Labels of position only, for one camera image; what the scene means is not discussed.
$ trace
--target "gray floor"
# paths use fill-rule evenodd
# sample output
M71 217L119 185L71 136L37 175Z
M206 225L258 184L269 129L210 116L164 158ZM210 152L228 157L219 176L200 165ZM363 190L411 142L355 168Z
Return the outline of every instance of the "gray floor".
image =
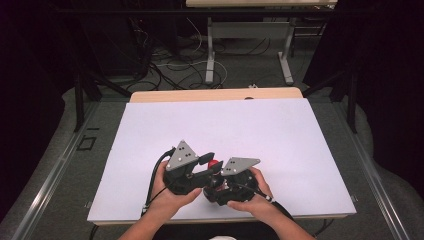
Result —
M246 53L261 41L262 39L223 40L222 46L226 47L225 52ZM302 90L306 88L302 84L302 79L317 42L318 39L316 38L298 39L295 56L289 58L295 86ZM261 52L265 49L266 43L267 41L255 52ZM216 61L222 63L226 68L224 70L220 65L216 67L222 78L227 75L224 87L245 88L252 84L256 84L258 87L285 86L276 55L280 46L280 42L271 41L269 49L264 54L257 56L217 54ZM186 50L185 54L200 55L198 52L193 53L193 49ZM204 59L205 56L195 60L195 62ZM157 64L167 63L167 61L158 61ZM204 69L204 67L204 64L196 65L199 70ZM193 69L179 72L170 71L166 67L161 67L161 69L163 69L165 75L176 82L190 75L189 79L181 83L186 87L200 81ZM146 80L157 82L158 78L149 74ZM149 87L151 86L148 84L137 84L130 90L146 90ZM172 87L162 83L160 89L166 90L172 89ZM345 103L331 103L328 99L329 90L323 89L311 96L309 100L346 186L349 192L358 199L355 202L358 213L336 220L320 235L320 239L396 239L393 236L393 230L391 231L387 224L387 218L382 212L381 202L376 200L376 193L365 177L366 172L364 172L363 165L358 160L358 152L353 147L350 135L346 133L345 123L341 120L338 109L343 109ZM85 205L94 198L103 166L125 106L125 99L122 99L113 91L107 88L102 88L102 91L105 94L102 102L86 104L88 110L94 109L94 111L91 114L92 118L79 133L80 137L84 135L96 137L91 151L79 151L77 148L67 149L69 142L73 137L75 138L75 135L73 135L75 106L72 90L63 96L67 105L60 126L30 182L1 223L1 239L12 239L18 227L22 226L20 224L24 217L28 216L26 214L31 204L34 203L37 193L42 189L45 180L51 176L49 175L51 170L58 165L58 162L68 157L64 152L70 153L69 164L64 166L66 171L60 177L58 185L51 189L54 190L54 194L51 198L46 199L48 204L40 210L40 217L32 219L34 228L30 229L29 239L88 239L92 224L86 221L89 209ZM356 119L359 131L357 136L366 154L372 156L371 131L366 123L366 115L360 109L357 112ZM406 229L406 236L409 236L409 239L424 239L424 231L421 228L424 225L422 199L405 181L378 166L376 168L379 172L378 178L384 185L384 189L389 195L391 203L393 203L393 208L396 210L395 213L398 214L400 223ZM299 224L312 233L320 228L322 221L302 220L299 221ZM116 239L126 228L127 226L101 227L96 234L96 239Z

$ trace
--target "table leg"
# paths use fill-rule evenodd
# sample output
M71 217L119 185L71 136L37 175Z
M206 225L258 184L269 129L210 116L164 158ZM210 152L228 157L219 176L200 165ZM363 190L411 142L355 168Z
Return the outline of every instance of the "table leg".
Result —
M287 36L284 41L284 50L283 52L278 53L278 58L280 59L281 69L283 70L284 81L287 85L291 86L294 84L292 74L290 72L289 64L287 62L287 55L290 52L290 44L293 39L294 28L296 26L296 19L291 18L289 29L287 30Z
M213 83L215 52L213 51L212 19L208 18L208 63L206 66L205 83Z

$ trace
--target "white surface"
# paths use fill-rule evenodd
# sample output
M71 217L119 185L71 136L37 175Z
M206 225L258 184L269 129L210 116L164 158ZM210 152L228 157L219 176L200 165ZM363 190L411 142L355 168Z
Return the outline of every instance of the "white surface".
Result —
M225 163L261 159L256 167L294 217L356 212L306 99L129 103L88 221L139 219L155 162L182 139L198 155L215 152ZM247 217L201 195L173 220Z

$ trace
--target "desk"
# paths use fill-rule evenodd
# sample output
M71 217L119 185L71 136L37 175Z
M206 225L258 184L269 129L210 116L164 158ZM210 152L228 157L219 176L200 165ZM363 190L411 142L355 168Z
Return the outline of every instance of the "desk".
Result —
M188 7L215 8L215 7L295 7L295 6L323 6L335 5L337 0L187 0ZM287 85L294 84L287 55L296 25L296 19L289 22L212 22L208 18L208 63L205 83L213 82L215 52L213 51L214 38L275 38L285 39L283 51L278 58Z
M312 109L298 89L222 89L135 93L88 221L135 222L156 160L182 139L196 154L215 152L215 159L225 162L230 157L261 159L257 167L275 186L274 197L295 218L356 213ZM253 220L248 213L200 196L181 208L171 223Z

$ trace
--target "hand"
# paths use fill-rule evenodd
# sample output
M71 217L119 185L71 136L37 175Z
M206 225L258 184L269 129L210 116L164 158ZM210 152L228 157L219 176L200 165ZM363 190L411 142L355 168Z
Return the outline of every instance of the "hand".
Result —
M158 167L151 194L152 198L165 188L163 175L167 163L168 161L164 161ZM165 189L151 202L147 213L149 213L149 215L154 214L156 218L159 218L159 220L165 223L171 219L181 207L193 202L201 191L201 188L197 188L187 195L175 195L169 189Z
M152 197L159 195L150 203L147 212L132 225L119 239L120 240L151 240L156 231L166 221L172 218L178 210L196 199L201 193L201 189L197 188L187 195L175 195L169 189L165 189L163 183L163 173L168 161L162 162L156 172L153 183Z
M271 189L266 183L261 171L254 167L251 167L250 171L258 181L259 189L266 195L272 197ZM259 195L253 196L253 198L248 202L228 201L227 206L238 211L249 212L256 219L268 225L272 224L273 219L275 219L277 216L282 215L282 213L276 207L274 207L270 202Z

